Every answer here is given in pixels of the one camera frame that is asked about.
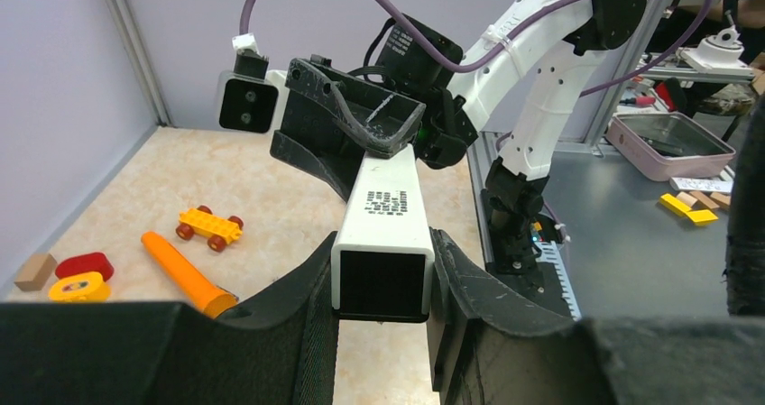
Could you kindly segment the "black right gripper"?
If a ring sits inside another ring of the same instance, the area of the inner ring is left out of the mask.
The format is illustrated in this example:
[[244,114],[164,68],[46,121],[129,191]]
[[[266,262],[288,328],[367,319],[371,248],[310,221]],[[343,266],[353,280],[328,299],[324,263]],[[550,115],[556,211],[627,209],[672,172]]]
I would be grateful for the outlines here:
[[415,155],[431,169],[463,159],[477,131],[462,111],[465,100],[447,89],[454,72],[432,58],[394,18],[383,24],[367,49],[361,74],[370,82],[322,59],[291,60],[285,80],[286,134],[274,132],[270,155],[324,181],[344,202],[364,153],[334,154],[306,146],[336,152],[343,134],[370,154],[391,158],[418,132]]

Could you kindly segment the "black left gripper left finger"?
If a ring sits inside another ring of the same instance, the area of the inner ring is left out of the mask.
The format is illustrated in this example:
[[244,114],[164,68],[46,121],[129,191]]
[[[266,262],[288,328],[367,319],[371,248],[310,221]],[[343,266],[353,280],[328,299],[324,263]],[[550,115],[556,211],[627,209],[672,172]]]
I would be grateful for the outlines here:
[[1,401],[329,404],[334,240],[217,318],[179,301],[5,303]]

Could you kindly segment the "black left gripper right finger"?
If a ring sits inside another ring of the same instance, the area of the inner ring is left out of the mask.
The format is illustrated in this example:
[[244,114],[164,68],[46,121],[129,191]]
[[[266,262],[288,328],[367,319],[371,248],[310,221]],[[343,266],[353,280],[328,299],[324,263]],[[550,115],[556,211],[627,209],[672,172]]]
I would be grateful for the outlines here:
[[444,404],[761,404],[762,318],[584,318],[526,299],[444,231],[427,323]]

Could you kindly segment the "white remote control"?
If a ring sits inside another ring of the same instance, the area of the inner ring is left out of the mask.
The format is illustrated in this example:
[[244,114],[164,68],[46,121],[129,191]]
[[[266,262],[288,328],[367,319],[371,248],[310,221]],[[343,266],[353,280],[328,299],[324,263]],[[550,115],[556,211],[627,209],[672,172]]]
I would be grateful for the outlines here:
[[434,261],[412,146],[390,159],[366,154],[331,250],[333,310],[342,319],[422,323]]

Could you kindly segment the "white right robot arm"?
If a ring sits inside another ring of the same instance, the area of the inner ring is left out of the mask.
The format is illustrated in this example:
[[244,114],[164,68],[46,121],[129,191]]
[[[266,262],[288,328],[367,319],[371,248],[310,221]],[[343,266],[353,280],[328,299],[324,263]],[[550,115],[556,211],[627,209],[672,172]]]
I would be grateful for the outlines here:
[[504,96],[533,72],[521,115],[486,180],[503,216],[496,263],[509,270],[533,262],[530,222],[543,203],[558,137],[604,54],[639,25],[646,0],[515,0],[462,64],[389,0],[375,1],[391,15],[395,36],[410,38],[397,60],[375,68],[383,83],[295,59],[286,88],[318,106],[372,157],[389,160],[411,148],[441,169],[461,160]]

